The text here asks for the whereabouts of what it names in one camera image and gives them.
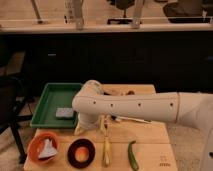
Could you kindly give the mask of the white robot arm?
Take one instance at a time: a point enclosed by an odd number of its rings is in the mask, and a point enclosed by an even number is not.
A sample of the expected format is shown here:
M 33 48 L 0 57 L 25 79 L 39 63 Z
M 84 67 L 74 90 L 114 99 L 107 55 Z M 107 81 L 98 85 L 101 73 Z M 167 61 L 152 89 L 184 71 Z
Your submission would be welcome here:
M 102 114 L 158 122 L 174 122 L 199 129 L 205 137 L 200 171 L 213 171 L 213 94 L 167 92 L 140 95 L 105 95 L 96 80 L 87 81 L 72 100 L 83 128 Z

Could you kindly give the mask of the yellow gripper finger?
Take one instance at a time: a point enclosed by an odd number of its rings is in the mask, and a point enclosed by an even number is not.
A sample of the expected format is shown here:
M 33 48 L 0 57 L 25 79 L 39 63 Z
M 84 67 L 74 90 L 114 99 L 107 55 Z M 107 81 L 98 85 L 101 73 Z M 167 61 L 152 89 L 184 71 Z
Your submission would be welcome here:
M 100 124 L 99 124 L 99 129 L 103 134 L 106 134 L 106 128 L 105 128 L 105 116 L 102 115 L 100 117 Z
M 85 132 L 84 128 L 80 125 L 80 123 L 77 123 L 76 128 L 74 130 L 74 135 L 78 136 Z

